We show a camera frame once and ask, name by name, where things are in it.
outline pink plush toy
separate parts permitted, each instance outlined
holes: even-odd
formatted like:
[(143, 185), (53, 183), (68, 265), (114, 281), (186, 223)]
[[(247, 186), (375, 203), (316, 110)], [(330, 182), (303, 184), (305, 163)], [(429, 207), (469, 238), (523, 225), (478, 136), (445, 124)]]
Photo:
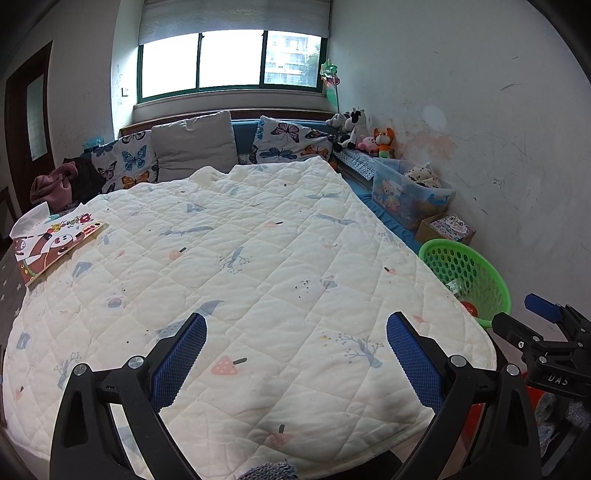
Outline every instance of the pink plush toy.
[(373, 137), (365, 137), (357, 144), (357, 149), (367, 152), (372, 157), (377, 157), (379, 152), (379, 145), (375, 142)]

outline blue mat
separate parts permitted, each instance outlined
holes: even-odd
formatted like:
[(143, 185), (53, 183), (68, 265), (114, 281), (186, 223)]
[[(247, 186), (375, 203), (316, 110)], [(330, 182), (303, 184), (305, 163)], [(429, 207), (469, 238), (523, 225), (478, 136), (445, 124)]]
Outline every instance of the blue mat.
[(394, 220), (383, 208), (377, 205), (371, 198), (371, 192), (361, 185), (355, 179), (349, 176), (343, 176), (344, 180), (349, 184), (351, 190), (359, 197), (364, 204), (378, 217), (382, 223), (400, 240), (402, 240), (407, 247), (418, 255), (418, 251), (421, 249), (421, 244), (414, 239), (416, 232), (412, 230), (406, 230), (396, 220)]

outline door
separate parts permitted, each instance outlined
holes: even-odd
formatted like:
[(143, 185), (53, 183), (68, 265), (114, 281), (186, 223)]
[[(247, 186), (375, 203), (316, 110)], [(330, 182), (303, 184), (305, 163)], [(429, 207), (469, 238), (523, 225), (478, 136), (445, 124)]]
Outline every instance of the door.
[(4, 128), (12, 183), (23, 213), (35, 177), (55, 169), (47, 125), (47, 71), (51, 42), (6, 83)]

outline windowsill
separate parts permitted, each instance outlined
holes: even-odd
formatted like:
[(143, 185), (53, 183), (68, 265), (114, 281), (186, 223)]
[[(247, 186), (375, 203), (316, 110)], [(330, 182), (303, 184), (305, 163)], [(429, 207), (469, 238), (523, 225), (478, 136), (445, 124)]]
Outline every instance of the windowsill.
[(188, 112), (221, 109), (287, 108), (331, 112), (324, 93), (284, 89), (235, 89), (187, 93), (134, 106), (133, 123)]

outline mushroom print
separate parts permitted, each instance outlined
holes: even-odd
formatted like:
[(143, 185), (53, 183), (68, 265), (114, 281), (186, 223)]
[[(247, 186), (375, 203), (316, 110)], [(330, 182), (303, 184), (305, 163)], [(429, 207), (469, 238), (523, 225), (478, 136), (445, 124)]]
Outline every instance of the mushroom print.
[(279, 425), (279, 433), (270, 433), (269, 443), (273, 448), (281, 448), (286, 445), (294, 436), (285, 432), (285, 425)]

